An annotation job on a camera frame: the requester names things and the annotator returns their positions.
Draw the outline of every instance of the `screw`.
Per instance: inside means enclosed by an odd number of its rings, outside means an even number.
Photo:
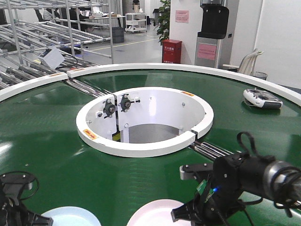
[[[126,101],[126,102],[124,103],[124,107],[129,108],[130,106],[131,106],[131,102]]]
[[[115,112],[115,107],[109,107],[109,112],[114,113]]]

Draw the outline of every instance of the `red fire extinguisher box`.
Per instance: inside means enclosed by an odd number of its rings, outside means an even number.
[[[163,40],[162,63],[180,64],[181,63],[182,41]]]

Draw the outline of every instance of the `yellow floor line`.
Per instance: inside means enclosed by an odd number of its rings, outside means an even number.
[[[158,36],[153,36],[153,35],[146,35],[147,37],[157,37],[158,38]]]
[[[127,46],[127,45],[137,44],[137,43],[146,42],[146,41],[153,41],[153,40],[158,40],[158,38],[157,39],[149,39],[149,40],[145,40],[145,41],[137,41],[137,42],[132,42],[132,43],[128,43],[128,44],[122,44],[122,45],[118,45],[118,46],[113,46],[113,48],[120,47],[120,46]],[[97,49],[93,49],[91,51],[101,50],[101,49],[106,49],[106,48],[111,48],[111,47],[109,46],[109,47],[104,47],[104,48],[97,48]]]

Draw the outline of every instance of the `white control box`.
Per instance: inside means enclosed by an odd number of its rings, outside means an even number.
[[[51,69],[56,69],[65,60],[60,51],[54,46],[49,46],[38,58]]]

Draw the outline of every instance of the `green conveyor belt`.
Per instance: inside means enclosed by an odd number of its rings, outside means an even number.
[[[98,73],[79,79],[111,92],[146,86],[191,92],[214,110],[213,126],[200,141],[230,151],[241,150],[236,134],[249,131],[260,154],[275,155],[301,167],[301,108],[281,97],[284,106],[280,111],[248,107],[242,93],[254,88],[249,84],[155,69]],[[102,226],[125,226],[137,209],[153,200],[191,200],[197,183],[181,181],[179,166],[209,160],[189,148],[160,157],[123,158],[89,147],[78,136],[75,119],[81,107],[92,99],[56,82],[0,103],[0,173],[25,170],[40,181],[40,189],[25,205],[38,213],[60,206],[79,206],[94,213]],[[300,212],[288,218],[270,201],[247,210],[256,226],[301,224]],[[229,222],[233,226],[249,225],[241,212]]]

